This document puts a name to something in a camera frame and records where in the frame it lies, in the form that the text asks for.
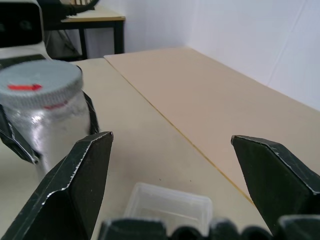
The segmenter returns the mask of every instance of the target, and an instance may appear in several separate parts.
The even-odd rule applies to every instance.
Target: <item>wooden table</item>
[[[208,196],[214,217],[239,229],[267,228],[258,210],[192,144],[144,99],[107,61],[76,62],[102,131],[113,131],[104,199],[92,239],[101,222],[124,215],[137,182]],[[0,142],[0,236],[38,185],[33,165]]]
[[[88,58],[85,29],[112,28],[114,39],[114,54],[123,54],[124,49],[124,22],[126,18],[122,14],[114,12],[102,6],[95,7],[95,10],[89,10],[79,13],[76,16],[70,16],[59,24],[45,26],[46,31],[53,30],[71,30],[78,29],[81,43],[82,55],[75,58],[64,58],[65,61],[86,60]]]
[[[315,109],[191,48],[106,59],[248,198],[232,135],[281,143],[320,174],[320,112]]]

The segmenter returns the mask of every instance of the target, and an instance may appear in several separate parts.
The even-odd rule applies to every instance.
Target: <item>table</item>
[[[239,229],[267,228],[258,210],[213,167],[107,61],[76,62],[102,131],[114,141],[104,199],[92,239],[102,220],[121,218],[137,182],[208,196],[214,217],[227,217]],[[0,142],[0,236],[38,185],[33,165]]]
[[[112,28],[114,39],[114,54],[124,53],[124,22],[126,18],[102,6],[95,10],[79,13],[76,16],[61,21],[59,24],[45,26],[46,31],[78,29],[81,43],[82,56],[64,58],[65,61],[86,60],[88,58],[85,29]]]
[[[320,174],[315,109],[187,47],[106,59],[248,198],[232,135],[281,143]]]

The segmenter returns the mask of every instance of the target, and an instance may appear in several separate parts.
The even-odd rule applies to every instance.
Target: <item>plastic container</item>
[[[206,196],[139,182],[134,186],[124,217],[160,219],[168,236],[181,226],[192,226],[206,236],[212,202]]]

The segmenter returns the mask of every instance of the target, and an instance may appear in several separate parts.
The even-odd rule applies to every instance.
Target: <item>red arrow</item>
[[[8,85],[8,89],[14,91],[37,91],[42,89],[42,86],[39,84],[33,85]]]

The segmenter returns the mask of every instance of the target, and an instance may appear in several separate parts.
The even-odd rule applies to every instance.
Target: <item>light wooden board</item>
[[[240,229],[266,228],[258,210],[104,59],[76,63],[102,131],[113,131],[104,199],[92,236],[105,219],[121,218],[137,182],[208,196],[214,217]],[[0,142],[0,236],[38,182],[33,166]]]
[[[95,10],[89,10],[78,13],[76,16],[69,16],[62,22],[78,23],[78,22],[107,22],[107,21],[124,21],[126,18],[122,14],[112,11],[102,6],[96,6]]]
[[[318,111],[190,48],[106,59],[247,196],[232,135],[282,143],[320,174]]]

